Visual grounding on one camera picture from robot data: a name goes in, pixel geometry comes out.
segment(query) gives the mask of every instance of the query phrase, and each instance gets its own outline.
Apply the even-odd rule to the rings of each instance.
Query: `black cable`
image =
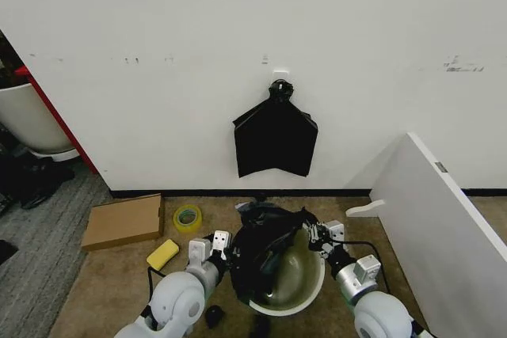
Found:
[[[386,284],[386,291],[388,294],[391,294],[391,287],[389,287],[389,283],[387,282],[386,272],[383,268],[382,259],[380,259],[379,251],[372,243],[370,243],[369,241],[337,241],[336,239],[331,239],[331,241],[333,241],[335,243],[342,243],[343,245],[368,245],[368,246],[370,246],[373,249],[373,251],[375,252],[377,259],[380,262],[380,271],[382,272],[383,283]]]
[[[166,277],[166,275],[164,275],[160,271],[157,271],[155,268],[148,267],[148,285],[150,287],[150,297],[148,298],[148,302],[151,301],[151,296],[153,296],[153,279],[151,278],[151,273],[152,272],[156,273],[160,277]]]

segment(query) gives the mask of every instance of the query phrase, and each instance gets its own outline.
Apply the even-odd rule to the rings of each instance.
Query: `roll of tape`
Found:
[[[196,205],[183,205],[173,215],[173,223],[180,233],[194,233],[203,223],[203,215]]]

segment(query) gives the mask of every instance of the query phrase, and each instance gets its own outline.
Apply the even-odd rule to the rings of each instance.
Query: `black bag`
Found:
[[[290,83],[275,81],[267,100],[233,122],[240,177],[271,168],[308,175],[318,128],[289,101],[293,92]]]
[[[231,243],[231,282],[239,300],[270,294],[280,259],[304,222],[317,222],[303,208],[290,212],[272,203],[246,203],[238,209],[242,228]]]

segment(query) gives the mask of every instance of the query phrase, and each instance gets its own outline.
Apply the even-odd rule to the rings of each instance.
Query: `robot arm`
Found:
[[[354,313],[354,325],[361,338],[432,337],[408,313],[401,301],[377,291],[376,277],[381,263],[373,255],[358,260],[349,255],[338,221],[309,223],[309,249],[318,251],[331,266],[331,275]]]
[[[359,337],[432,337],[414,321],[402,302],[376,290],[381,263],[373,255],[359,260],[349,255],[346,246],[340,242],[344,236],[343,224],[338,221],[323,224],[312,219],[303,227],[310,236],[309,249],[319,252],[330,265],[331,275],[354,313]],[[190,241],[186,269],[164,277],[141,315],[115,337],[181,338],[188,335],[227,269],[224,250],[230,239],[228,232],[216,231],[212,241]]]
[[[216,231],[208,239],[189,243],[189,265],[183,272],[164,277],[154,289],[147,307],[134,323],[115,338],[181,338],[188,335],[204,311],[206,300],[222,280],[230,234]]]

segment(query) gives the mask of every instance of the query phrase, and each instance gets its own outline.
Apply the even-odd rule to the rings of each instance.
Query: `flat cardboard box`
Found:
[[[82,238],[85,251],[108,249],[163,235],[164,206],[160,194],[125,199],[92,208]]]

